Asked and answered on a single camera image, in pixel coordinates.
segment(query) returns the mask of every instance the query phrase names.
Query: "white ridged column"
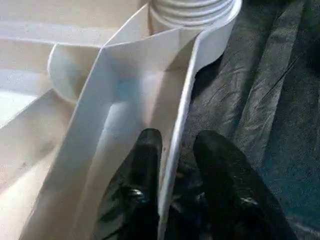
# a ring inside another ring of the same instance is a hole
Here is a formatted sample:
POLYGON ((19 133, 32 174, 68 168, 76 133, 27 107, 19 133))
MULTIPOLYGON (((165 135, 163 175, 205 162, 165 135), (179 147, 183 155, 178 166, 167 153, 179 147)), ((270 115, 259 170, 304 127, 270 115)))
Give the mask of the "white ridged column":
POLYGON ((214 24, 233 8, 235 0, 153 0, 151 14, 175 27, 201 28, 214 24))

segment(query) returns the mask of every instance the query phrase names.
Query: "white curved edge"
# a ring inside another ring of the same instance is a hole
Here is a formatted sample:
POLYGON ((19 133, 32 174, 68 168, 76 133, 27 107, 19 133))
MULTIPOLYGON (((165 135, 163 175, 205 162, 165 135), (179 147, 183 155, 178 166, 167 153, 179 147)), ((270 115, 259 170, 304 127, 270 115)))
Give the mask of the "white curved edge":
MULTIPOLYGON (((150 36, 148 4, 142 6, 106 41, 103 47, 135 42, 150 36)), ((77 104, 79 95, 100 47, 56 43, 47 61, 47 75, 53 90, 68 103, 77 104)))
POLYGON ((236 0, 234 9, 232 10, 233 15, 230 16, 230 18, 227 19, 224 24, 206 29, 205 31, 201 32, 195 40, 181 94, 178 114, 173 129, 171 145, 166 161, 165 175, 159 194, 160 222, 158 229, 158 240, 164 239, 166 231, 169 207, 172 200, 173 188, 179 162, 180 144, 184 132, 184 126, 187 120, 195 75, 201 68, 214 62, 223 54, 241 6, 242 0, 236 0), (213 40, 217 35, 219 35, 219 42, 215 42, 213 40))

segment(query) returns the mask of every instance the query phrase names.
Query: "white surface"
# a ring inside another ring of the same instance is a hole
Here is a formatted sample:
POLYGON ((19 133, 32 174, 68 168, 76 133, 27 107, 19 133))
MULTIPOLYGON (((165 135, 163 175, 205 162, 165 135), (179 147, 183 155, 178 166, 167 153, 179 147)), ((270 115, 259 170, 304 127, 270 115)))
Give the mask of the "white surface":
POLYGON ((36 98, 36 96, 0 90, 0 128, 36 98))
POLYGON ((0 1, 0 39, 101 47, 144 2, 145 0, 0 1))
MULTIPOLYGON (((133 42, 150 35, 148 6, 143 6, 105 44, 133 42)), ((56 44, 48 60, 48 76, 54 90, 76 104, 100 48, 56 44)))

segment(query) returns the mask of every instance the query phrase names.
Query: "white plastic model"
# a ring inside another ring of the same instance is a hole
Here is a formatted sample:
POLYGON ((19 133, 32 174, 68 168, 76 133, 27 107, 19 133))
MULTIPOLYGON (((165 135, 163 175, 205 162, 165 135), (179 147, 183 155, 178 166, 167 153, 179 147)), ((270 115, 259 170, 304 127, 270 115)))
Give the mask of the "white plastic model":
POLYGON ((145 128, 163 139, 162 239, 195 74, 224 52, 241 4, 1 2, 0 77, 28 105, 0 128, 0 239, 90 239, 145 128))

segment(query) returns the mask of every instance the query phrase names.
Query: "dark gray fabric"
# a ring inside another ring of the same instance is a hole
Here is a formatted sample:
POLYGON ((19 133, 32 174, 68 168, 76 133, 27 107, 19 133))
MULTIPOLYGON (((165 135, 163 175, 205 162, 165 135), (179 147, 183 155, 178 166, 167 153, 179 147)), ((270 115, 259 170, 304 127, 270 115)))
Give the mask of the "dark gray fabric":
POLYGON ((244 152, 296 235, 320 237, 319 80, 320 1, 244 0, 224 55, 196 76, 173 205, 201 185, 193 144, 214 130, 244 152))

